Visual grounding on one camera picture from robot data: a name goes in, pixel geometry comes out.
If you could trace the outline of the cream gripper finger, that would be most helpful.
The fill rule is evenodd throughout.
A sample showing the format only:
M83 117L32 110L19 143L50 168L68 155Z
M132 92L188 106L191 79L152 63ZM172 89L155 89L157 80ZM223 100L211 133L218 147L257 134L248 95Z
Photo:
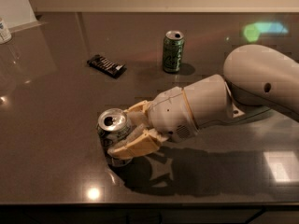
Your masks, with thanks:
M124 112L134 125L148 125L148 108L150 101L144 100L125 109Z
M107 153L115 159L129 160L157 151L162 142L163 136L160 133L141 124L135 127L125 139L110 147Z

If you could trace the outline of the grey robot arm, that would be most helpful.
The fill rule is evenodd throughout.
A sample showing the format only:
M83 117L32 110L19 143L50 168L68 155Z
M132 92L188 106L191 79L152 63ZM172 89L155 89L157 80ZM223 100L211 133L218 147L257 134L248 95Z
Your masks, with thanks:
M203 128L236 124L269 108L299 120L298 63L268 47L242 46L228 55L221 76L175 87L126 109L136 128L107 153L120 160L145 156L166 140L180 142Z

